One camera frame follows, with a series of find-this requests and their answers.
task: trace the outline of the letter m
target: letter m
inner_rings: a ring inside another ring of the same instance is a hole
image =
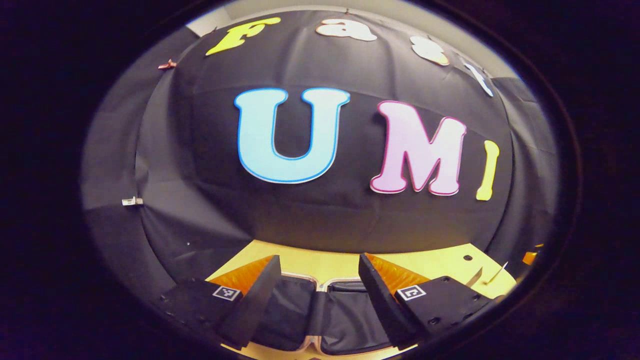
[[[436,177],[429,183],[429,192],[444,196],[457,193],[462,140],[467,127],[459,120],[445,117],[429,139],[413,106],[383,101],[378,104],[378,111],[387,118],[387,147],[380,175],[371,179],[371,189],[379,193],[404,191],[406,180],[402,170],[406,158],[416,192],[424,188],[438,167]]]

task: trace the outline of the blue letter u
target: blue letter u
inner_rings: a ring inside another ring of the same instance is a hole
[[[273,135],[276,109],[287,99],[277,88],[249,90],[236,97],[240,109],[238,155],[253,176],[270,183],[296,184],[311,181],[333,164],[338,146],[340,107],[349,102],[349,93],[333,88],[311,88],[302,99],[311,104],[311,144],[299,158],[276,151]]]

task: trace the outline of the yellow wooden surface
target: yellow wooden surface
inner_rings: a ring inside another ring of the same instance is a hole
[[[207,280],[274,254],[280,255],[280,266],[283,272],[309,275],[315,277],[320,284],[334,278],[358,276],[359,254],[299,249],[253,240],[236,256],[211,274]],[[446,275],[463,284],[473,278],[482,267],[482,276],[471,288],[490,299],[506,294],[516,284],[514,278],[509,275],[508,269],[498,274],[490,284],[485,284],[484,282],[491,279],[502,266],[469,243],[446,249],[375,255],[429,279]],[[470,261],[464,260],[465,255],[472,256],[472,259]],[[326,356],[317,352],[313,345],[301,352],[284,352],[250,343],[240,353],[260,360],[309,360],[313,357],[321,360],[373,360],[384,359],[400,352],[396,348],[386,348],[357,356]]]

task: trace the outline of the cut-out letter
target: cut-out letter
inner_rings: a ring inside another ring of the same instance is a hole
[[[365,24],[353,20],[326,19],[324,25],[316,28],[316,32],[328,37],[351,37],[358,40],[373,41],[378,37],[371,33]]]
[[[486,165],[484,166],[484,177],[482,185],[476,192],[476,199],[487,201],[493,195],[493,178],[495,177],[495,166],[500,155],[500,148],[491,140],[484,141],[484,150],[486,151]]]
[[[240,46],[244,43],[244,39],[242,38],[243,36],[250,38],[260,33],[262,29],[264,29],[264,26],[278,24],[279,22],[279,17],[271,17],[269,19],[249,22],[247,24],[242,24],[234,28],[230,28],[229,30],[227,30],[227,35],[225,35],[225,37],[220,40],[218,45],[212,47],[211,50],[207,51],[205,55],[208,56],[211,54],[219,53],[220,51]]]
[[[449,59],[444,54],[444,50],[435,41],[423,37],[410,37],[411,48],[418,56],[433,61],[438,65],[446,66]]]
[[[278,88],[249,90],[236,97],[240,109],[238,155],[242,166],[270,183],[304,183],[325,173],[333,164],[338,146],[340,107],[350,94],[334,88],[310,88],[302,99],[311,104],[311,144],[299,158],[278,153],[273,143],[276,109],[287,99]]]
[[[482,75],[480,75],[478,70],[476,70],[476,68],[473,67],[473,65],[469,65],[467,63],[465,63],[465,66],[467,67],[467,69],[471,70],[471,72],[474,73],[474,76],[476,77],[477,82],[480,84],[480,86],[482,86],[482,89],[484,90],[484,92],[486,92],[486,94],[489,95],[490,97],[493,97],[493,92],[491,91],[491,89],[489,89],[489,86],[486,86],[486,83],[484,82],[484,78],[482,77]]]
[[[457,193],[462,140],[467,127],[457,119],[445,117],[430,140],[413,106],[383,101],[378,104],[378,111],[387,118],[387,148],[380,175],[371,179],[371,189],[379,193],[404,191],[406,180],[402,169],[406,158],[416,192],[424,188],[438,166],[429,192],[445,196]]]

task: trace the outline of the orange object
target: orange object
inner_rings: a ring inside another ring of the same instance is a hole
[[[522,258],[522,262],[527,265],[531,265],[533,261],[536,259],[536,255],[538,255],[537,252],[527,251],[527,253],[524,254],[524,258]]]
[[[273,258],[273,255],[240,266],[235,270],[231,270],[230,272],[209,280],[209,282],[232,289],[238,289],[243,295],[246,295],[271,258]]]
[[[429,281],[428,278],[398,266],[390,261],[365,253],[371,264],[380,274],[389,292],[395,296],[396,290]]]

